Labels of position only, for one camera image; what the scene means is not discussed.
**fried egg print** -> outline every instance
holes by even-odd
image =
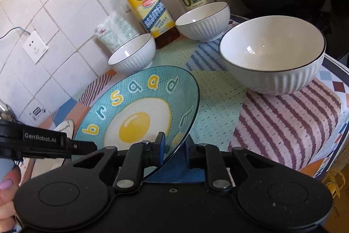
[[[139,99],[113,118],[104,135],[104,146],[126,150],[142,140],[154,142],[159,132],[167,135],[170,126],[171,110],[165,100]]]

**ribbed bowl exterior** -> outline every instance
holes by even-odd
[[[226,30],[230,20],[230,8],[223,10],[197,22],[176,26],[178,31],[192,40],[211,42],[218,39]]]
[[[155,40],[153,37],[151,37],[150,40],[138,51],[118,64],[113,64],[112,68],[116,72],[120,72],[125,75],[134,74],[145,69],[151,63],[155,56],[155,50]]]
[[[232,75],[244,86],[258,93],[282,95],[294,93],[308,85],[318,73],[325,53],[314,62],[290,71],[252,71],[226,62]]]

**hand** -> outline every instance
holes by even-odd
[[[21,171],[15,166],[0,183],[0,232],[13,229],[16,225],[13,198],[21,181]]]

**plastic bag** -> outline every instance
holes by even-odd
[[[113,12],[97,27],[96,36],[114,53],[139,33],[118,12]]]

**screw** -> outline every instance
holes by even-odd
[[[213,186],[218,189],[225,189],[230,186],[227,180],[216,180],[213,182]]]
[[[128,179],[120,180],[116,183],[116,185],[121,189],[129,189],[134,186],[134,182]]]

